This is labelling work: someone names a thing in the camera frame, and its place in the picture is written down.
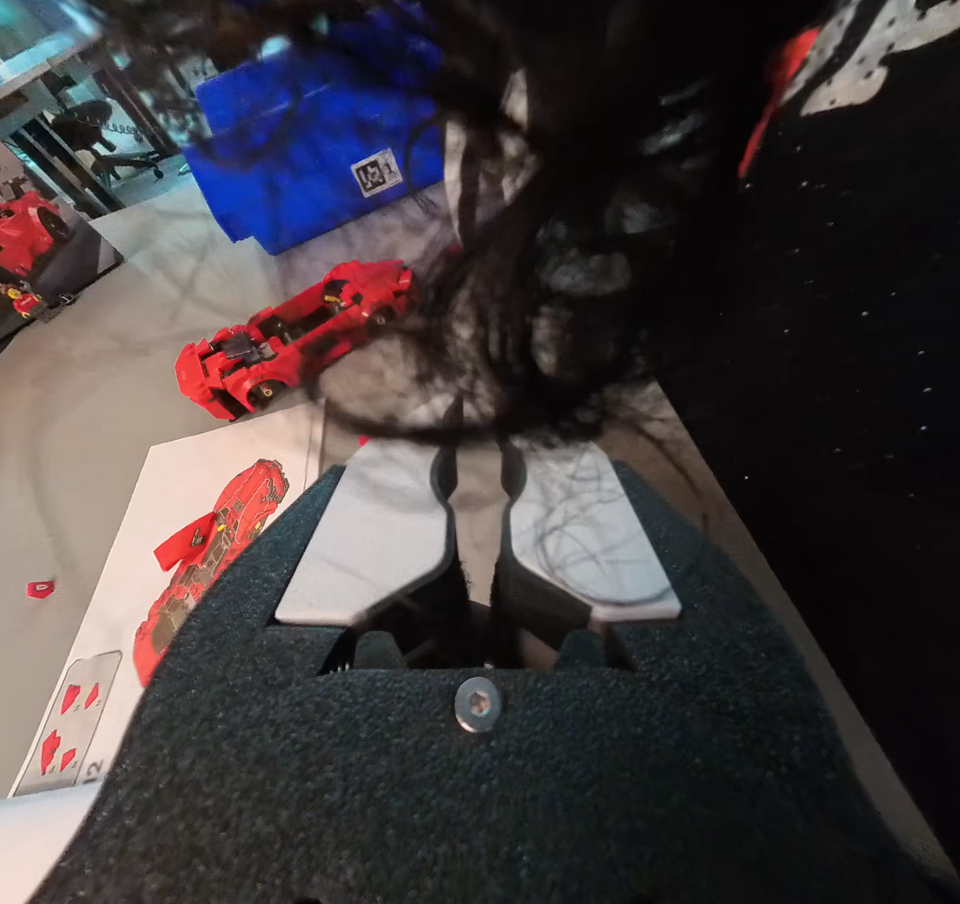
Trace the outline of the person's dark hair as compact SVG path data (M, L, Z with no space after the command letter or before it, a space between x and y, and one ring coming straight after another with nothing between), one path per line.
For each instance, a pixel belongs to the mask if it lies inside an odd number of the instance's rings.
M331 410L372 436L443 445L514 436L584 440L618 391L652 378L644 351L670 279L709 226L737 158L731 94L750 50L740 0L82 0L132 48L238 59L268 38L358 65L333 34L384 11L439 50L414 69L439 118L465 133L459 249L429 263L408 341L418 381L474 407L464 423L407 426Z

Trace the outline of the glass window partition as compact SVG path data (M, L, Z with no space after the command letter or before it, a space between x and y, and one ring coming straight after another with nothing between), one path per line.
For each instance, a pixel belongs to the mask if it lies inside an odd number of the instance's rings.
M101 35L79 0L1 0L2 82L78 54Z

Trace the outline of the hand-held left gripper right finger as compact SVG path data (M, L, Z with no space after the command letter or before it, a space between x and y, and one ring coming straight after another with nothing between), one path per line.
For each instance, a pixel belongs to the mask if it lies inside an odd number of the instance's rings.
M682 604L614 463L593 442L506 441L499 598L521 626L680 617Z

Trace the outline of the red orange cloth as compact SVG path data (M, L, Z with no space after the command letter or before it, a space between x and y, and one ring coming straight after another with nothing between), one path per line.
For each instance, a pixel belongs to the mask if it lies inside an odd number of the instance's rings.
M744 180L760 148L765 131L786 97L786 90L808 59L821 27L809 26L785 41L774 53L766 70L769 93L762 113L750 132L737 168L737 177Z

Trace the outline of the white background desk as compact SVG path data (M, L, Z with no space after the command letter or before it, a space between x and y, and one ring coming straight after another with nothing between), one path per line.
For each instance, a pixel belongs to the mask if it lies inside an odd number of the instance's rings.
M102 45L101 34L60 32L3 59L1 140L6 142L47 111L59 112L61 104L45 79L69 77L84 81L93 75Z

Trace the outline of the white instruction sheet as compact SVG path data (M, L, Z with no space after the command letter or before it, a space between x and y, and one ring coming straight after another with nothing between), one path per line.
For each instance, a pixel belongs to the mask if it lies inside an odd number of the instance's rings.
M150 449L10 798L106 774L193 610L318 479L324 418L307 403ZM204 554L162 571L154 550L211 511Z

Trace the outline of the red lego car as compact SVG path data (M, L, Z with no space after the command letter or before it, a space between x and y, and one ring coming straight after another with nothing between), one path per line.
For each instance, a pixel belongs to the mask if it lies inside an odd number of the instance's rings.
M401 260L341 262L281 304L186 344L178 390L222 421L264 411L404 316L414 290Z

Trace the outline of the white paper card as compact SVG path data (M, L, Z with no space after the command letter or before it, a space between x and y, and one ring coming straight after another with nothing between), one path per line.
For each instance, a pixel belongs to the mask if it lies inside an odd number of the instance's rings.
M2 799L2 903L31 899L90 813L101 786L98 782Z

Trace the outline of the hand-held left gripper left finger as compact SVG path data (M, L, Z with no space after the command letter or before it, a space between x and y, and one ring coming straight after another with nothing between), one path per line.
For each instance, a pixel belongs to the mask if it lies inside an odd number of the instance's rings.
M357 626L453 572L457 484L450 446L368 440L344 466L275 619Z

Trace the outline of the white black patterned cloth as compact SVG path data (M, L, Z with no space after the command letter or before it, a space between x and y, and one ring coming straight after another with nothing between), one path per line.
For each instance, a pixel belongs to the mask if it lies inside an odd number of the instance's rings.
M897 58L958 28L958 0L837 0L778 103L803 117L866 105Z

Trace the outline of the black background office chair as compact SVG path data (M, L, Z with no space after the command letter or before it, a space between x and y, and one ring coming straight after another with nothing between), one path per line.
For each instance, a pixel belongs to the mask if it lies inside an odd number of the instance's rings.
M122 153L107 137L113 118L114 106L109 98L92 98L54 114L50 124L74 154L90 157L90 173L104 186L121 181L119 171L123 168L149 171L155 180L162 180L164 172L154 151Z

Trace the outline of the white marker label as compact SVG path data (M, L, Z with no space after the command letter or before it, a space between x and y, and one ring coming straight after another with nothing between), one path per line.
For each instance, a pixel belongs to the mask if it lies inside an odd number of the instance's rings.
M350 171L366 199L376 197L404 182L401 166L390 147L367 155L352 164Z

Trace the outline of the lego minifigure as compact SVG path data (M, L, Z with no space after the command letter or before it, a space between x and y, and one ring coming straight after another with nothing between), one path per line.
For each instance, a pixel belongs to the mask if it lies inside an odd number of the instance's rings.
M1 293L25 322L49 322L78 299L78 294L69 292L47 299L23 282L2 282Z

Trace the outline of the lego set box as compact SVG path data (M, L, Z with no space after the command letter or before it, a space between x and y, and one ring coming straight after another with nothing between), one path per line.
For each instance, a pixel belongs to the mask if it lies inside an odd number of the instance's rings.
M28 166L1 145L1 283L26 283L43 298L75 294L125 263L64 198L48 198ZM2 346L27 327L1 292Z

